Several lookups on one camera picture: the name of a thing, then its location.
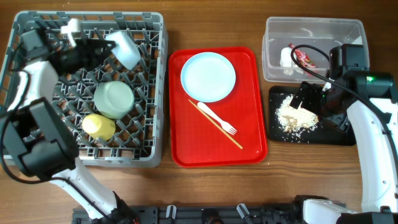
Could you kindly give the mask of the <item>small light blue bowl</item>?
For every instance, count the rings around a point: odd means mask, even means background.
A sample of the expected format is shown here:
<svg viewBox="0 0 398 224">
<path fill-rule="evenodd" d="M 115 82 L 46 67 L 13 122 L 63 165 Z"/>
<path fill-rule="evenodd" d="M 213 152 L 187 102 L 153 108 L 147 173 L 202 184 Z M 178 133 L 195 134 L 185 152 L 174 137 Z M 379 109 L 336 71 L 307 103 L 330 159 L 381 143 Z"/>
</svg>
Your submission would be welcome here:
<svg viewBox="0 0 398 224">
<path fill-rule="evenodd" d="M 108 41 L 115 42 L 116 46 L 111 50 L 117 60 L 128 70 L 133 70 L 141 59 L 140 51 L 129 37 L 126 31 L 113 32 L 105 37 Z"/>
</svg>

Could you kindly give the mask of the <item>rice food scraps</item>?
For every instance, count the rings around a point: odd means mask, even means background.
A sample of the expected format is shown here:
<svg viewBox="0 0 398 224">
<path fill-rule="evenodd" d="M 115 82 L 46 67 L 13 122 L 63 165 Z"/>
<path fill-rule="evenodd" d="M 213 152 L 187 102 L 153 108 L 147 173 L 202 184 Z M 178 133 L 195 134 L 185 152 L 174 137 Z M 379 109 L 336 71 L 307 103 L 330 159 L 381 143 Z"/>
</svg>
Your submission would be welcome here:
<svg viewBox="0 0 398 224">
<path fill-rule="evenodd" d="M 303 134 L 314 131 L 319 120 L 317 115 L 308 110 L 291 107 L 290 102 L 293 97 L 293 95 L 282 95 L 282 103 L 276 109 L 275 115 L 282 132 L 288 137 L 299 140 Z"/>
</svg>

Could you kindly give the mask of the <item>red snack wrapper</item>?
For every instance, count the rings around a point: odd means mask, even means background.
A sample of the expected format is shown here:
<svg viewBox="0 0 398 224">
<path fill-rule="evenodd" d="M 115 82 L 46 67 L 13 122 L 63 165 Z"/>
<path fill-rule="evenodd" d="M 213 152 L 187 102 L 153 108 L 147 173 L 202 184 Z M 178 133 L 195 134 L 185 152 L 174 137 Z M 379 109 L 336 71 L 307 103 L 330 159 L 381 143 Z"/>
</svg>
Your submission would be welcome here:
<svg viewBox="0 0 398 224">
<path fill-rule="evenodd" d="M 317 66 L 310 60 L 308 55 L 301 51 L 301 50 L 295 50 L 294 51 L 294 58 L 304 67 L 306 68 L 316 68 Z"/>
</svg>

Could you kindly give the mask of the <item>green saucer bowl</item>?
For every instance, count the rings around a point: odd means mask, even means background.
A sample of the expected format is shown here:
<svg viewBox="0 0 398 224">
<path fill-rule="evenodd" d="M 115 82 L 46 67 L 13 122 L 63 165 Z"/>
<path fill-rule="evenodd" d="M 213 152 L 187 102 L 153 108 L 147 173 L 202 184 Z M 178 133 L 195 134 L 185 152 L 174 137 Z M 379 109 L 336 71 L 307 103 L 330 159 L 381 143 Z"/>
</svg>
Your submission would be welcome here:
<svg viewBox="0 0 398 224">
<path fill-rule="evenodd" d="M 123 82 L 104 82 L 96 87 L 94 104 L 103 116 L 121 119 L 131 111 L 134 94 L 130 86 Z"/>
</svg>

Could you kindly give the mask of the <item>yellow plastic cup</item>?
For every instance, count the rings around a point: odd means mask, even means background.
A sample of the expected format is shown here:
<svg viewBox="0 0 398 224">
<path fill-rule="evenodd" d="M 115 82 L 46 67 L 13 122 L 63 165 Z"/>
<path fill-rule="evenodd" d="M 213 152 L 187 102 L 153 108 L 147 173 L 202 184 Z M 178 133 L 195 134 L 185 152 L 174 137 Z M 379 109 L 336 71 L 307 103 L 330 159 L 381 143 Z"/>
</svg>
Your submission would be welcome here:
<svg viewBox="0 0 398 224">
<path fill-rule="evenodd" d="M 109 140 L 116 131 L 116 125 L 112 119 L 98 114 L 85 116 L 81 126 L 84 132 L 94 139 Z"/>
</svg>

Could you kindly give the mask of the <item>wooden chopstick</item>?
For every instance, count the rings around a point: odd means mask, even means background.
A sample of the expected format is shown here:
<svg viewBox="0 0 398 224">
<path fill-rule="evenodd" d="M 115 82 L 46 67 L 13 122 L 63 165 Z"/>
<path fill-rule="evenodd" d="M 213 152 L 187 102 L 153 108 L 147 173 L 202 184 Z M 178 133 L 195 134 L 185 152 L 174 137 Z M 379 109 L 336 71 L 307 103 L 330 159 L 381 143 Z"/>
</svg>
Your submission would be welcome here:
<svg viewBox="0 0 398 224">
<path fill-rule="evenodd" d="M 205 118 L 207 118 L 212 124 L 214 124 L 230 141 L 232 141 L 240 150 L 243 150 L 243 146 L 237 142 L 237 140 L 235 140 L 233 138 L 234 135 L 227 133 L 225 130 L 223 130 L 223 128 L 221 127 L 221 125 L 215 121 L 212 117 L 210 117 L 209 115 L 207 115 L 204 111 L 202 111 L 201 109 L 199 109 L 199 107 L 197 106 L 197 103 L 194 103 L 192 100 L 189 100 L 189 102 L 202 114 L 205 116 Z"/>
</svg>

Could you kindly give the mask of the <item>large light blue plate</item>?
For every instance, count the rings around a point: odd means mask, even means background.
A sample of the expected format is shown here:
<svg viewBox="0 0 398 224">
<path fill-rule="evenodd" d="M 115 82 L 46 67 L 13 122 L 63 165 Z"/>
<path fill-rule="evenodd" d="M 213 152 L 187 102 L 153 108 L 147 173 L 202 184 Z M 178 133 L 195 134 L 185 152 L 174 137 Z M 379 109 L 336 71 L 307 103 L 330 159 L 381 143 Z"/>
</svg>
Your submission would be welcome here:
<svg viewBox="0 0 398 224">
<path fill-rule="evenodd" d="M 232 92 L 236 84 L 236 71 L 225 56 L 202 52 L 184 63 L 180 82 L 186 94 L 194 100 L 213 103 Z"/>
</svg>

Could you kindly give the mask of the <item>white plastic fork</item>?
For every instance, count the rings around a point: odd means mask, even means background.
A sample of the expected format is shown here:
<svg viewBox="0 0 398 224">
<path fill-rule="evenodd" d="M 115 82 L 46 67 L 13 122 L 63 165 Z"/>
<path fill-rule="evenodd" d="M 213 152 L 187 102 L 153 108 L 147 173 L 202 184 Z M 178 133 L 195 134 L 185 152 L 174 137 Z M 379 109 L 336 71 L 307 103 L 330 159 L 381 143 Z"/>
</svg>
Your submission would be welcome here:
<svg viewBox="0 0 398 224">
<path fill-rule="evenodd" d="M 204 104 L 203 102 L 198 102 L 197 106 L 199 107 L 199 109 L 201 109 L 202 111 L 204 111 L 207 115 L 209 115 L 210 117 L 212 117 L 215 121 L 217 121 L 221 127 L 223 128 L 223 130 L 225 130 L 227 133 L 235 135 L 238 131 L 232 126 L 230 125 L 228 122 L 222 120 L 213 110 L 211 110 L 206 104 Z"/>
</svg>

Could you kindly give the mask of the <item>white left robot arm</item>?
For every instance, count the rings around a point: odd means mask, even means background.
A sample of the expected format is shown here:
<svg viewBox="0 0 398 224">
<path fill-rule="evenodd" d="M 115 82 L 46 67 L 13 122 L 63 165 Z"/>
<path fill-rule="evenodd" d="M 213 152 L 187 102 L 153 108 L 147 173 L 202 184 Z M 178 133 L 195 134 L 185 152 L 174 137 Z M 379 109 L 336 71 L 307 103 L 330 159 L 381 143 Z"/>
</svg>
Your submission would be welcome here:
<svg viewBox="0 0 398 224">
<path fill-rule="evenodd" d="M 1 115 L 1 152 L 7 152 L 26 178 L 14 175 L 1 159 L 5 173 L 22 184 L 49 182 L 65 191 L 87 212 L 90 223 L 139 223 L 139 216 L 116 192 L 101 184 L 79 157 L 75 136 L 52 106 L 62 75 L 98 67 L 118 41 L 76 39 L 66 32 L 67 50 L 55 50 L 47 29 L 21 34 L 13 52 L 22 54 L 9 71 L 19 76 L 13 102 Z"/>
</svg>

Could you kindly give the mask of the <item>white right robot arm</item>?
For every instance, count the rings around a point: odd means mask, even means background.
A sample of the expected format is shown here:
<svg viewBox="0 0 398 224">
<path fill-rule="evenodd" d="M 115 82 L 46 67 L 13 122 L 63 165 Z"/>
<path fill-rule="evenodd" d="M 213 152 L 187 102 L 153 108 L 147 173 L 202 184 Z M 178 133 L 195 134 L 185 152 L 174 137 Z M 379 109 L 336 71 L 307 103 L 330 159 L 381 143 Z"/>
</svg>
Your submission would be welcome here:
<svg viewBox="0 0 398 224">
<path fill-rule="evenodd" d="M 302 82 L 290 106 L 304 108 L 321 120 L 336 124 L 340 114 L 356 138 L 363 196 L 354 212 L 324 197 L 298 196 L 294 221 L 300 223 L 397 223 L 397 87 L 394 77 L 371 72 L 364 46 L 343 44 L 330 50 L 326 75 L 307 67 L 292 48 L 292 61 L 305 72 L 324 80 L 325 86 Z"/>
</svg>

